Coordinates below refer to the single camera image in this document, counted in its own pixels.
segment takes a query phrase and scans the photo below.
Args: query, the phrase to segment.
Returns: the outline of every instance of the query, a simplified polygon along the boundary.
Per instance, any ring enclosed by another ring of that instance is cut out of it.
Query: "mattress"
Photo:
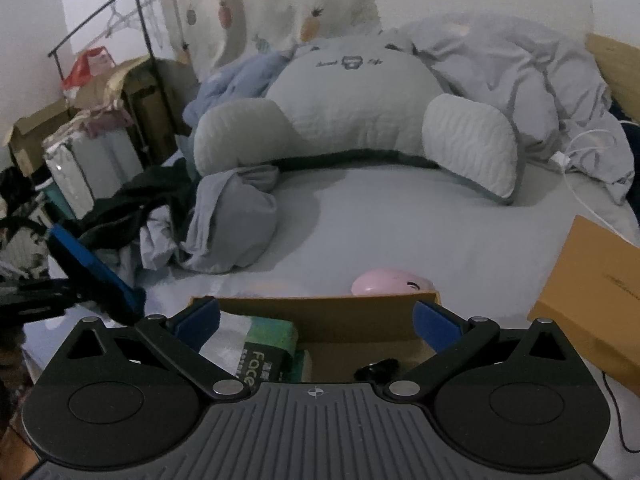
[[[594,211],[640,244],[628,204],[616,206],[602,184],[581,174],[570,174],[568,181]],[[455,176],[405,166],[284,173],[274,195],[278,231],[255,264],[221,276],[174,268],[145,271],[139,282],[148,291],[147,312],[172,316],[192,296],[204,294],[347,295],[362,273],[391,267],[431,280],[443,304],[461,317],[482,315],[506,328],[523,328],[574,217],[591,218],[561,175],[532,165],[511,206],[497,205]],[[75,307],[63,318],[27,325],[26,350],[46,365],[88,314]],[[614,387],[623,399],[631,396],[627,406],[638,404],[628,391]],[[640,422],[636,411],[628,416]],[[628,480],[640,463],[619,456],[616,439],[612,430],[600,465],[613,478]]]

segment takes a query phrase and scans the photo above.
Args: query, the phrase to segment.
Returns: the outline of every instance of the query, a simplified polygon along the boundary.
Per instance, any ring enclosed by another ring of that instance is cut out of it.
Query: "pineapple print curtain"
[[[178,16],[171,0],[162,1],[177,57],[190,59],[200,80],[245,53],[284,50],[379,21],[374,0],[177,0]]]

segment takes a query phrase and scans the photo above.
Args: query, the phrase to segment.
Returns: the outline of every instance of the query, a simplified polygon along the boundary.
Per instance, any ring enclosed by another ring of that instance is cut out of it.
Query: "metal rack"
[[[60,74],[60,79],[64,80],[65,75],[62,72],[62,66],[60,65],[60,58],[58,57],[58,50],[62,47],[67,41],[69,41],[80,29],[82,29],[87,23],[89,23],[92,19],[94,19],[98,14],[100,14],[103,10],[107,9],[109,6],[113,5],[118,0],[108,0],[103,5],[101,5],[97,10],[91,13],[80,25],[78,25],[74,30],[68,33],[62,41],[60,41],[51,52],[47,54],[47,57],[53,57],[56,61],[56,66],[58,67],[58,73]],[[175,121],[175,117],[171,110],[171,105],[169,103],[169,98],[166,93],[166,89],[164,87],[164,83],[160,76],[160,71],[158,70],[158,62],[156,60],[156,56],[154,55],[154,51],[151,45],[151,38],[149,37],[148,30],[146,28],[145,17],[142,12],[142,3],[140,0],[136,0],[136,11],[138,13],[138,17],[140,19],[140,28],[142,29],[142,35],[145,39],[146,50],[149,54],[150,61],[150,72],[153,78],[156,80],[156,84],[158,85],[158,89],[160,91],[160,97],[162,99],[162,105],[166,109],[167,116],[169,117],[169,122],[171,124],[171,128],[174,133],[178,132],[178,125]]]

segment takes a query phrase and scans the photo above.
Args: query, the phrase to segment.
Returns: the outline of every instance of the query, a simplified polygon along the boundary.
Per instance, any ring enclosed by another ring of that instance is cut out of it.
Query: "gray blanket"
[[[143,267],[158,270],[172,257],[184,269],[208,274],[251,265],[276,230],[276,201],[268,192],[277,179],[274,166],[204,177],[184,240],[175,234],[169,208],[155,209],[140,229]]]
[[[607,84],[583,45],[544,25],[496,14],[431,16],[400,30],[456,92],[511,120],[531,162],[550,166],[556,151],[579,150],[571,168],[601,180],[617,204],[624,202],[634,178],[633,154],[608,111]],[[596,128],[608,133],[572,142]]]

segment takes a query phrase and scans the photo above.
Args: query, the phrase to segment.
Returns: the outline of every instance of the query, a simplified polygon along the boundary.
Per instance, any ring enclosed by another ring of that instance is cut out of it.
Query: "gray ribbed plate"
[[[29,480],[533,478],[606,477],[588,465],[538,476],[478,465],[444,444],[420,408],[386,402],[368,384],[263,384],[250,399],[209,408],[191,436],[157,460],[101,473],[45,463]]]

